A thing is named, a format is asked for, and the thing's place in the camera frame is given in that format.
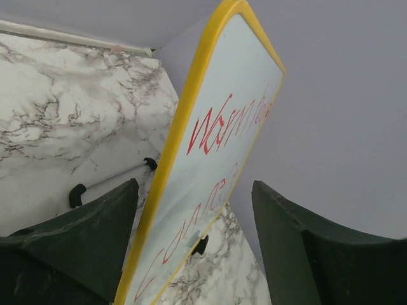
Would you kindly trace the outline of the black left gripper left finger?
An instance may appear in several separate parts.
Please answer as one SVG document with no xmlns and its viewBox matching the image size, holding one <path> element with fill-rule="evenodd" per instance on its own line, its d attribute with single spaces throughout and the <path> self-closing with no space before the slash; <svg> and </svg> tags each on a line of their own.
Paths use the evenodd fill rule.
<svg viewBox="0 0 407 305">
<path fill-rule="evenodd" d="M 1 238 L 1 304 L 111 304 L 134 223 L 130 179 L 53 219 Z"/>
</svg>

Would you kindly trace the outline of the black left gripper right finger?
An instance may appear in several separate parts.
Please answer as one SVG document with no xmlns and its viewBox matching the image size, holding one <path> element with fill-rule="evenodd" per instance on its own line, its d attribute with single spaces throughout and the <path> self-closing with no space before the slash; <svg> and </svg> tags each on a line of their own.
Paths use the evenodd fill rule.
<svg viewBox="0 0 407 305">
<path fill-rule="evenodd" d="M 252 207 L 273 304 L 406 303 L 406 240 L 339 225 L 262 181 Z"/>
</svg>

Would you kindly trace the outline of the yellow framed whiteboard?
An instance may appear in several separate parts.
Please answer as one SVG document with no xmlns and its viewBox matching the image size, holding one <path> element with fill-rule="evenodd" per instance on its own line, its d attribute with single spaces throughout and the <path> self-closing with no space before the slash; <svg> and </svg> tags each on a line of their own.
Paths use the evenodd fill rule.
<svg viewBox="0 0 407 305">
<path fill-rule="evenodd" d="M 115 297 L 152 304 L 222 212 L 284 82 L 247 1 L 205 26 Z"/>
</svg>

